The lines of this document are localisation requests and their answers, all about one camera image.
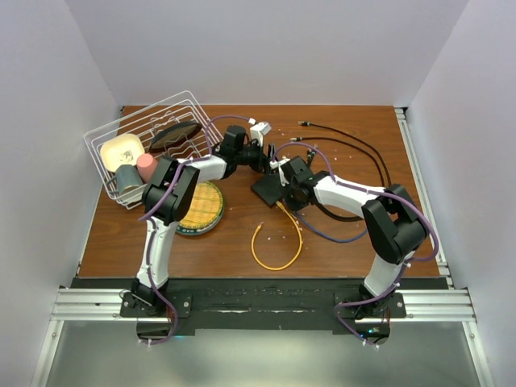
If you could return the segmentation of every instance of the yellow cable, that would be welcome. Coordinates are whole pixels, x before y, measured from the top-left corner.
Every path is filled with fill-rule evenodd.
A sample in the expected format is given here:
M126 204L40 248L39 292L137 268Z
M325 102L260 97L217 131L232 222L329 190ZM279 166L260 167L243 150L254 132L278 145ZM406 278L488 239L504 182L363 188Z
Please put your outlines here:
M301 249L302 249L302 245L303 245L303 237L301 235L301 229L299 228L298 224L296 223L296 219L287 211L287 209L285 208L285 206L283 206L283 204L281 204L280 202L276 202L276 205L278 207L280 207L281 210L287 214L287 216L290 218L290 220L292 220L292 223L294 224L294 226L296 227L296 231L298 232L298 236L299 236L299 249L298 249L298 252L296 252L296 255L294 256L294 258L288 264L286 264L284 266L281 266L280 268L271 268L270 266L267 266L266 264L262 264L261 263L261 261L256 256L256 252L255 252L255 239L256 239L256 236L258 235L258 232L260 232L260 229L261 229L262 225L264 224L263 222L258 225L258 227L256 228L255 233L252 235L252 239L251 239L251 252L252 252L252 256L254 256L254 258L255 258L255 261L258 262L258 264L262 268L266 268L267 270L273 270L275 272L277 272L279 270L286 269L291 264L293 264L296 261L296 259L299 257L299 254L301 254Z

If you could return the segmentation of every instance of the blue cable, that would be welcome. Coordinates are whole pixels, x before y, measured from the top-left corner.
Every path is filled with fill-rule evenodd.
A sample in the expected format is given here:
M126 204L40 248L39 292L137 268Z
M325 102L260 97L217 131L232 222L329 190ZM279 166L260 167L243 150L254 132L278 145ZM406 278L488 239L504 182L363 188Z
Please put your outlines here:
M319 235L319 236L322 236L323 238L328 239L328 240L330 240L331 242L336 242L336 243L350 243L350 242L354 242L354 241L356 241L356 240L358 240L358 239L362 238L362 237L363 237L364 235L366 235L366 234L367 234L367 232L368 232L368 231L367 231L367 229L365 229L365 230L363 230L361 233L359 233L357 236L353 236L353 237L351 237L351 238L349 238L349 239L336 239L336 238L333 238L333 237L331 237L331 236L329 236L329 235L326 235L326 234L324 234L323 232L321 232L321 231L319 231L319 230L315 229L313 226L311 226L310 224L308 224L308 223L306 222L306 220L305 220L305 219L304 219L304 218L303 218L303 217L302 217L298 212L296 212L295 214L296 214L296 216L298 217L298 219L299 219L299 220L301 220L301 222L302 222L305 226L307 226L310 230L312 230L315 234L317 234L317 235Z

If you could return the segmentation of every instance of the brown tabletop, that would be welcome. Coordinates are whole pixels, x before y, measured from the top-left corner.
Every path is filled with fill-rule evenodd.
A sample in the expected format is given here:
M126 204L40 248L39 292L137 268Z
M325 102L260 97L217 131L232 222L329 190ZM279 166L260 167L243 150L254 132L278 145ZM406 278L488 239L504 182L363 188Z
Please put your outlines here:
M130 114L142 106L127 106ZM204 106L210 117L239 114L271 123L273 130L266 142L277 146L290 137L324 135L343 139L339 134L312 127L299 127L298 120L337 127L368 141L378 148L385 159L393 183L404 185L418 207L417 191L409 161L391 106ZM217 128L224 132L229 124L243 122L221 119ZM329 141L310 141L324 151L334 172L340 177L366 185L380 185L374 163L364 154ZM284 156L306 156L301 147L285 149ZM326 169L316 157L312 169ZM170 256L171 277L364 277L374 251L366 235L353 243L333 243L303 227L304 244L298 260L286 270L271 272L261 268L251 254L251 237L260 222L264 226L256 238L256 251L270 266L282 266L298 249L298 237L292 223L278 208L269 209L250 190L260 178L249 167L239 167L236 173L215 184L222 190L226 209L214 230L200 236L176 235ZM79 277L134 277L144 252L146 225L137 222L143 206L127 210L109 199L102 189ZM337 238L351 237L364 229L364 222L341 223L328 218L314 206L301 211L313 226ZM431 244L427 240L417 256L427 255ZM436 277L434 261L415 264L407 276Z

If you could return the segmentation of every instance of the white wall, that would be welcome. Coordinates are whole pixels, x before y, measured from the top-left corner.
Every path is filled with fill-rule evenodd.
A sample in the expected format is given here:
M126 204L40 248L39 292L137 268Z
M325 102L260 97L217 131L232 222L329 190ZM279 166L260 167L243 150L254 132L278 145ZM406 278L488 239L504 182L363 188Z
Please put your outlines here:
M0 385L27 386L100 179L82 135L116 104L63 0L0 2Z
M491 369L513 386L516 3L470 0L408 110L451 274Z
M408 106L466 0L66 0L120 104Z

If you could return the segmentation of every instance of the white wire dish rack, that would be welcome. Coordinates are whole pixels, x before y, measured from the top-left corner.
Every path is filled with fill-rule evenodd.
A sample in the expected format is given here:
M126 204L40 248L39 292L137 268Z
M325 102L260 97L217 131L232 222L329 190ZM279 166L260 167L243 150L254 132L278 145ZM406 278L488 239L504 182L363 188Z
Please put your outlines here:
M174 123L184 121L196 121L205 128L210 142L216 144L222 141L223 137L214 124L206 127L210 119L206 112L199 106L197 99L189 91L168 97L153 105L131 113L112 123L108 123L97 129L93 129L84 135L86 146L94 159L95 166L102 179L102 184L109 197L127 209L134 208L141 203L142 192L145 185L141 185L129 192L119 195L116 181L112 180L114 174L106 170L100 156L102 145L123 133L132 133L139 137L145 152L152 138L160 131L170 127ZM159 159L163 155L175 158L188 159L190 157L206 156L209 153L208 143L204 131L198 132L193 138L188 139L185 135L184 142L176 147L164 145L164 152L154 154Z

